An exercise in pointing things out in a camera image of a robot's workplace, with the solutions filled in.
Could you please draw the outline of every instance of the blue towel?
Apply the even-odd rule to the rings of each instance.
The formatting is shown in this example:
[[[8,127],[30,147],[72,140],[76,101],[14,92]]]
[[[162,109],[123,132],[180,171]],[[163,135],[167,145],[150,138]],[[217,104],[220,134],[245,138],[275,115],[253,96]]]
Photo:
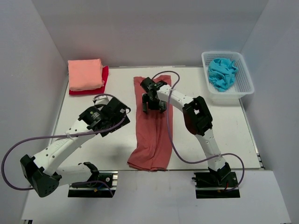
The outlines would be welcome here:
[[[235,82],[235,61],[226,58],[216,58],[209,65],[209,81],[220,92],[228,90]]]

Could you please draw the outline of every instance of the white plastic basket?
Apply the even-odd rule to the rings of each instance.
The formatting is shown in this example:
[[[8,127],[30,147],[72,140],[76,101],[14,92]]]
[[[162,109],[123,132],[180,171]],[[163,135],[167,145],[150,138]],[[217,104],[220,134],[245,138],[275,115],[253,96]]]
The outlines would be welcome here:
[[[254,92],[254,87],[248,72],[243,56],[238,52],[231,51],[206,51],[201,54],[204,72],[206,76],[206,84],[210,93],[210,98],[213,101],[239,99],[247,94]],[[215,58],[227,58],[231,61],[235,60],[235,66],[238,67],[238,72],[235,74],[235,83],[225,92],[219,92],[209,82],[208,67]]]

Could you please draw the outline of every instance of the robotic arm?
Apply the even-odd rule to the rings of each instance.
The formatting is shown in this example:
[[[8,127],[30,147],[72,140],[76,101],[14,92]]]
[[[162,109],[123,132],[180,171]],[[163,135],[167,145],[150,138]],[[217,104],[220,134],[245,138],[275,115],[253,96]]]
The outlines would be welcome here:
[[[126,116],[126,110],[130,108],[117,98],[110,101],[107,97],[96,98],[94,102],[98,100],[101,104],[95,104],[79,115],[67,131],[68,138],[58,138],[34,156],[21,158],[25,178],[40,197],[51,194],[61,185],[99,180],[98,169],[90,162],[71,167],[60,166],[78,147],[98,133],[104,137],[130,122]]]
[[[155,83],[149,77],[142,81],[141,87],[146,91],[142,95],[143,111],[147,113],[147,109],[150,109],[164,112],[171,87],[164,81]],[[214,138],[212,129],[213,118],[205,100],[200,96],[192,98],[173,90],[170,104],[183,113],[187,130],[195,135],[205,156],[209,158],[213,155],[220,155],[208,160],[207,163],[211,175],[217,179],[218,183],[221,183],[231,172],[231,169],[226,160],[221,156]]]

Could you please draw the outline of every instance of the red cloth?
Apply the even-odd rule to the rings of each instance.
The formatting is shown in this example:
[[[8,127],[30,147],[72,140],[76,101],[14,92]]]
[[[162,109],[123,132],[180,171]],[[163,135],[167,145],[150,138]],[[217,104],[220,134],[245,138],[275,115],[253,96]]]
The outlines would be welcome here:
[[[108,66],[105,66],[102,70],[102,80],[104,81],[104,86],[102,86],[101,88],[95,90],[83,90],[83,91],[69,90],[69,95],[97,95],[97,94],[104,93],[107,80],[108,80],[108,73],[109,73],[109,68]]]
[[[136,137],[137,148],[128,159],[128,165],[138,170],[166,170],[170,160],[172,146],[168,137],[166,112],[148,110],[142,111],[142,93],[140,86],[143,77],[134,77],[136,97]],[[159,76],[155,82],[165,81],[171,85],[171,77]],[[172,106],[169,108],[170,129],[172,135]]]

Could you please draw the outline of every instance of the wall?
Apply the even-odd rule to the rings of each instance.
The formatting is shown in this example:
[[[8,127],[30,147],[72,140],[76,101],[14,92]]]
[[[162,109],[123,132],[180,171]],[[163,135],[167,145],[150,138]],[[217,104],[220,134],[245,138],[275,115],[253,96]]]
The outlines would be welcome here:
[[[110,66],[201,65],[240,52],[268,0],[33,0],[65,61]]]
[[[30,0],[2,0],[0,7],[0,158],[16,142],[50,134],[61,104],[66,65]],[[25,143],[7,159],[6,174],[28,187],[20,158],[38,152],[47,141]],[[19,223],[27,192],[9,188],[0,178],[0,223]]]
[[[299,1],[269,1],[242,50],[255,93],[246,114],[292,223],[299,224]]]

